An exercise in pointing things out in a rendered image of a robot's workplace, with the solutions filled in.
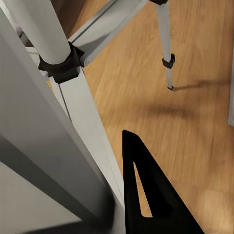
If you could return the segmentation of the camera tripod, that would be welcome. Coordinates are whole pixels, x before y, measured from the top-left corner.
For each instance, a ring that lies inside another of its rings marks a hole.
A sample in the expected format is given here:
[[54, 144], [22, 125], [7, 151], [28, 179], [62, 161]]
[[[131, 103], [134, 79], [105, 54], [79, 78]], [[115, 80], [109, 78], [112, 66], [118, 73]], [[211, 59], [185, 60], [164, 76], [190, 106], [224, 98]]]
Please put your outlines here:
[[124, 178], [83, 68], [151, 1], [172, 90], [168, 0], [109, 0], [69, 39], [50, 0], [2, 1], [34, 47], [0, 7], [0, 234], [126, 234]]

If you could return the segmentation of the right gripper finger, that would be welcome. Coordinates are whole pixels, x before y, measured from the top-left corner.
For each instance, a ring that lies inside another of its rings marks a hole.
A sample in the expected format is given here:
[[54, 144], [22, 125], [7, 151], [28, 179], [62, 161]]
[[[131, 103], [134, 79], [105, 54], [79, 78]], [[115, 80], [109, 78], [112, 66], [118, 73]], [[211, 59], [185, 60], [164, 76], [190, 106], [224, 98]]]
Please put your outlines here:
[[[204, 234], [141, 138], [122, 131], [126, 234]], [[153, 217], [141, 214], [136, 165]]]

